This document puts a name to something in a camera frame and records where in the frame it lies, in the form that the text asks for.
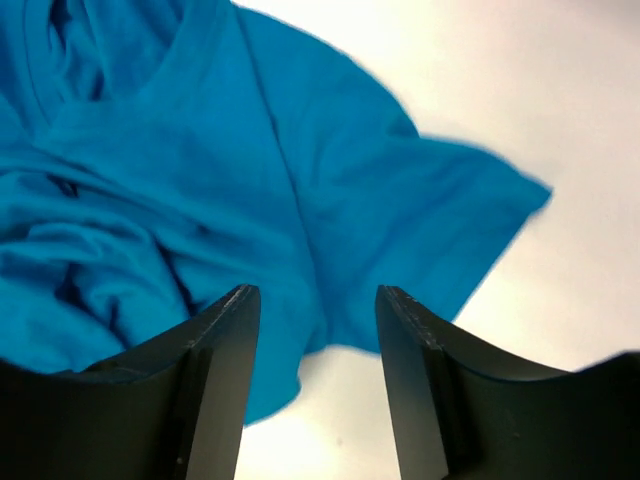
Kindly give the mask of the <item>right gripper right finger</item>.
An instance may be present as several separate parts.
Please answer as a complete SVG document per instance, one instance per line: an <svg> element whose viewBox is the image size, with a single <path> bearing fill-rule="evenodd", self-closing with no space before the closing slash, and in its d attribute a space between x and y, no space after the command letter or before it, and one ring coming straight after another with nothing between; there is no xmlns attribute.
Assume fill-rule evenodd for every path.
<svg viewBox="0 0 640 480"><path fill-rule="evenodd" d="M403 290L376 295L405 479L635 479L639 355L565 372L498 348Z"/></svg>

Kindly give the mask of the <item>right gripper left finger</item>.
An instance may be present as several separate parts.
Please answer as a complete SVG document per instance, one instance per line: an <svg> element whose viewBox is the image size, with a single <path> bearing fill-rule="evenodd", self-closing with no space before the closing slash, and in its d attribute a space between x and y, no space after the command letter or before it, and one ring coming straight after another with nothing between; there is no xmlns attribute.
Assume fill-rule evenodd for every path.
<svg viewBox="0 0 640 480"><path fill-rule="evenodd" d="M241 285L81 372L1 366L5 479L230 479L260 325Z"/></svg>

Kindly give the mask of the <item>blue t shirt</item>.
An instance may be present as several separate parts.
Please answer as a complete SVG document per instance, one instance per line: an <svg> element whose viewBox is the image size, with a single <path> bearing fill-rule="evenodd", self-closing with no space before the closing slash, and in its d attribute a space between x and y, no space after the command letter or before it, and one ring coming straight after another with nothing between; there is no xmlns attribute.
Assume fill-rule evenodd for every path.
<svg viewBox="0 0 640 480"><path fill-rule="evenodd" d="M1 5L1 355L22 367L83 370L253 284L254 423L305 354L377 350L379 285L454 318L549 195L228 1Z"/></svg>

